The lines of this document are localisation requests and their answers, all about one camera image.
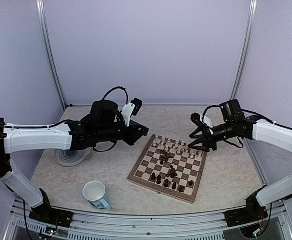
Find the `dark queen piece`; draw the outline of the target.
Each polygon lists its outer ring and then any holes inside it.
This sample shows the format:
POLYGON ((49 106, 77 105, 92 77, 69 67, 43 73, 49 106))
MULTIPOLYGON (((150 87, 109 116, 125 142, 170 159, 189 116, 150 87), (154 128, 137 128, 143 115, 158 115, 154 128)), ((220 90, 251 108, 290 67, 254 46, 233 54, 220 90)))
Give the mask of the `dark queen piece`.
POLYGON ((172 184, 171 189, 172 190, 175 190, 176 189, 176 183, 175 182, 172 184))

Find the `dark rook piece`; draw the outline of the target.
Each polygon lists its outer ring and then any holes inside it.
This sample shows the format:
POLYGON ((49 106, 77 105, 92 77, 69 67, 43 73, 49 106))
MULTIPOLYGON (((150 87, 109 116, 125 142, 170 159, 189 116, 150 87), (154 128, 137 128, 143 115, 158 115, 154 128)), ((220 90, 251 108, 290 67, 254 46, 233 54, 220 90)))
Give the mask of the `dark rook piece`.
POLYGON ((184 191, 185 187, 184 186, 179 186, 178 192, 182 193, 184 191))

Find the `dark bishop piece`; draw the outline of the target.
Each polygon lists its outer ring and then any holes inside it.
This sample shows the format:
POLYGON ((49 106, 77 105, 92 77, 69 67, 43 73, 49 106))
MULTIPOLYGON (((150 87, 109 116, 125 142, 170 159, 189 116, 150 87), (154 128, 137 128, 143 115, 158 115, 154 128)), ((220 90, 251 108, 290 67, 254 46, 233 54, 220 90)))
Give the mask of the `dark bishop piece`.
POLYGON ((169 184, 169 180, 168 179, 165 179, 164 180, 164 183, 163 183, 163 187, 167 188, 168 187, 168 184, 169 184))

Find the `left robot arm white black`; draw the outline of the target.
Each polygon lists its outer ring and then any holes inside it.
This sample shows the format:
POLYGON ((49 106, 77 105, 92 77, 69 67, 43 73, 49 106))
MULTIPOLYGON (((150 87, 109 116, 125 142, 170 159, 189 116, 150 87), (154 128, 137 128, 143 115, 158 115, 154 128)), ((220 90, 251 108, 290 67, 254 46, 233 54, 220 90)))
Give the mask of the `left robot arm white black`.
POLYGON ((95 149, 98 143, 114 145, 124 141, 134 145, 148 128, 130 118, 137 115, 142 101, 135 98, 118 110, 118 104, 102 99, 92 104, 90 113, 79 121, 64 120, 53 125, 16 125, 0 118, 0 181, 24 199, 43 221, 56 217, 46 193, 35 187, 10 160, 16 152, 33 150, 73 151, 79 159, 83 150, 95 149))

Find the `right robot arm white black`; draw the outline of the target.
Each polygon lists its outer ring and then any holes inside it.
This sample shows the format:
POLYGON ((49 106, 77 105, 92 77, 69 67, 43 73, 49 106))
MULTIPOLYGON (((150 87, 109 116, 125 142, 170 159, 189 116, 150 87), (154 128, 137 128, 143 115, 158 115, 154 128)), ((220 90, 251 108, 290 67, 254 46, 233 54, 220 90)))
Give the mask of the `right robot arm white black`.
MULTIPOLYGON (((229 139, 237 138, 267 143, 282 152, 292 155, 292 128, 280 125, 267 117, 240 107, 236 99, 217 105, 220 109, 223 124, 213 126, 205 113, 193 113, 190 116, 196 125, 189 137, 193 140, 188 148, 203 152, 215 151, 218 142, 228 143, 229 139)), ((245 200, 245 206, 224 213, 228 227, 243 225, 265 219, 270 216, 266 207, 277 201, 286 201, 292 198, 292 174, 281 180, 265 186, 245 200)))

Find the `pile of dark pieces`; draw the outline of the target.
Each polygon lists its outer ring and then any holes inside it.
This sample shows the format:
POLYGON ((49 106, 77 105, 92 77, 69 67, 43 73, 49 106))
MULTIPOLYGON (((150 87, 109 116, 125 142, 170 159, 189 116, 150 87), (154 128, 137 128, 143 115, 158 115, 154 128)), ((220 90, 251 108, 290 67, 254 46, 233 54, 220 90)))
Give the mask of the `pile of dark pieces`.
MULTIPOLYGON (((160 156, 159 156, 159 160, 160 160, 160 164, 163 165, 164 163, 167 163, 169 159, 171 159, 172 156, 164 151, 164 150, 160 150, 160 156)), ((166 173, 166 177, 170 177, 170 178, 174 178, 176 177, 176 170, 173 167, 170 167, 170 170, 168 170, 168 172, 166 173)))

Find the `white queen piece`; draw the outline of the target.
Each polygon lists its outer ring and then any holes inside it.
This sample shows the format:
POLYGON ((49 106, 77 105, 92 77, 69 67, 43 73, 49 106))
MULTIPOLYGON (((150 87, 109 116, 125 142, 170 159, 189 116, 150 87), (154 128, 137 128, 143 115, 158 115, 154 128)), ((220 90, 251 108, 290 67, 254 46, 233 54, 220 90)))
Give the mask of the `white queen piece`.
POLYGON ((185 143, 185 142, 182 140, 181 143, 180 143, 181 148, 184 147, 184 143, 185 143))

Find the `white bishop piece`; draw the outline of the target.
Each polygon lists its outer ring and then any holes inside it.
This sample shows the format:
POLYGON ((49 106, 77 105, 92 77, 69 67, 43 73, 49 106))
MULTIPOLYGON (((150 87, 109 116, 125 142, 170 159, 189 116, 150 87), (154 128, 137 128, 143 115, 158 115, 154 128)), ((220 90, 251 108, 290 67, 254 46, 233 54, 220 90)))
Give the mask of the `white bishop piece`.
POLYGON ((177 139, 175 140, 175 147, 176 147, 176 148, 179 147, 179 142, 180 142, 180 140, 177 138, 177 139))

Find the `light blue mug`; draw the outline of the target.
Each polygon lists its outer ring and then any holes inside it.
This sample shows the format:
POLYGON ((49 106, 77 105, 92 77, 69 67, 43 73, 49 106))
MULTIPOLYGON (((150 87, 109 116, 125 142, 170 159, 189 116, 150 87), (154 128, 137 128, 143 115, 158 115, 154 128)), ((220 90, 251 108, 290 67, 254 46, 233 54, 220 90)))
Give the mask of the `light blue mug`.
POLYGON ((106 187, 101 182, 93 180, 86 183, 82 189, 82 195, 95 209, 111 210, 106 187))

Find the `grey silicone round lid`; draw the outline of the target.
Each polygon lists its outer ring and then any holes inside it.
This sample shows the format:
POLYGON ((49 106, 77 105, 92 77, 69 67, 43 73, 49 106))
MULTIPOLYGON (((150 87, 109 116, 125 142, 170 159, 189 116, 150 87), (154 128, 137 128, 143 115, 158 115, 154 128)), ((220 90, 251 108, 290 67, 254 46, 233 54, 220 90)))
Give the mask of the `grey silicone round lid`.
POLYGON ((85 160, 91 153, 91 149, 84 150, 54 150, 54 159, 62 167, 73 167, 85 160))

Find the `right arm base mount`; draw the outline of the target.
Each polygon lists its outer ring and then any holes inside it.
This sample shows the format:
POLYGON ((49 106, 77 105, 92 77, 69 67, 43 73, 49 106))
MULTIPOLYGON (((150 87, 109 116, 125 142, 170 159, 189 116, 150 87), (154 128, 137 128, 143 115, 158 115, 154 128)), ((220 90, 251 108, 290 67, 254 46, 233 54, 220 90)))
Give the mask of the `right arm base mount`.
POLYGON ((267 218, 268 214, 265 207, 246 206, 243 208, 224 212, 227 227, 235 227, 259 221, 267 218))

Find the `front aluminium rail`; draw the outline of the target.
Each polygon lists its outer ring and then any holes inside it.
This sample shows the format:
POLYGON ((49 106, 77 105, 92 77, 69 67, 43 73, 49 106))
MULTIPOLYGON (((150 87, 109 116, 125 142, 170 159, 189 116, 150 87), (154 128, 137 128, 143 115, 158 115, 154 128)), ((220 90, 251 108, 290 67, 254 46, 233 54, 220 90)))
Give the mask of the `front aluminium rail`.
MULTIPOLYGON (((173 215, 121 215, 101 211, 54 208, 73 213, 70 227, 57 229, 57 234, 49 236, 45 233, 54 225, 41 223, 27 218, 29 232, 35 239, 42 231, 43 236, 52 240, 222 240, 226 232, 232 232, 232 238, 242 237, 240 229, 258 222, 228 227, 224 212, 237 210, 240 207, 190 214, 173 215)), ((30 208, 26 207, 27 216, 30 208)), ((17 228, 25 229, 23 203, 17 198, 8 215, 1 240, 12 240, 17 235, 17 228)), ((257 240, 292 240, 292 226, 283 203, 272 205, 270 223, 266 231, 257 240)))

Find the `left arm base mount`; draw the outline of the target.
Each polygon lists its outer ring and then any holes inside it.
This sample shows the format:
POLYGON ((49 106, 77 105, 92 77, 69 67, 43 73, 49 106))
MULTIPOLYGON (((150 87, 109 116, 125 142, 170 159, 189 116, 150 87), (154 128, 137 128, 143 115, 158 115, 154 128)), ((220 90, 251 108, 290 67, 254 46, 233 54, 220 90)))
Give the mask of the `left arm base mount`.
POLYGON ((32 220, 36 220, 42 223, 70 228, 70 224, 73 218, 73 213, 67 210, 61 210, 52 208, 49 205, 40 205, 33 208, 29 214, 32 220))

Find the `right aluminium frame post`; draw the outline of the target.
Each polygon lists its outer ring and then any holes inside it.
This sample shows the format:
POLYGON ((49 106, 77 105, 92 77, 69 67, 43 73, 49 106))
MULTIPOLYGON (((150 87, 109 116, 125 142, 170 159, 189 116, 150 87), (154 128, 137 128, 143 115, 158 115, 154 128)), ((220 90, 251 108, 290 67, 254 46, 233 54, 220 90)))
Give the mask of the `right aluminium frame post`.
POLYGON ((239 92, 240 84, 243 78, 244 68, 246 64, 246 60, 249 53, 249 47, 251 42, 251 37, 253 34, 253 26, 255 20, 255 14, 257 9, 257 0, 250 0, 249 2, 249 10, 248 17, 246 23, 246 29, 244 34, 243 46, 241 50, 241 55, 239 59, 239 65, 236 71, 235 82, 231 91, 230 100, 234 100, 239 92))

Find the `left aluminium frame post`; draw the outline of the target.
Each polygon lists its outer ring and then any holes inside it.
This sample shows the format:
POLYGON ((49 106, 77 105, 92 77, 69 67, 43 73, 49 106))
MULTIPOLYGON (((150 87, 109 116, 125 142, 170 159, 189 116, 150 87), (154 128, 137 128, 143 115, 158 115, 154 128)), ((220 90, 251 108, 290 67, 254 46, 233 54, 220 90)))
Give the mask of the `left aluminium frame post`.
POLYGON ((53 56, 53 51, 52 51, 52 47, 51 47, 51 43, 50 43, 44 1, 43 0, 36 0, 36 7, 37 7, 37 13, 38 13, 38 17, 39 17, 41 32, 42 32, 42 36, 43 36, 45 52, 47 55, 49 68, 50 68, 50 71, 52 74, 53 84, 54 84, 61 108, 63 110, 66 110, 67 102, 66 102, 65 95, 64 95, 64 92, 63 92, 63 89, 61 86, 59 76, 58 76, 58 72, 57 72, 57 68, 56 68, 56 64, 55 64, 55 59, 53 56))

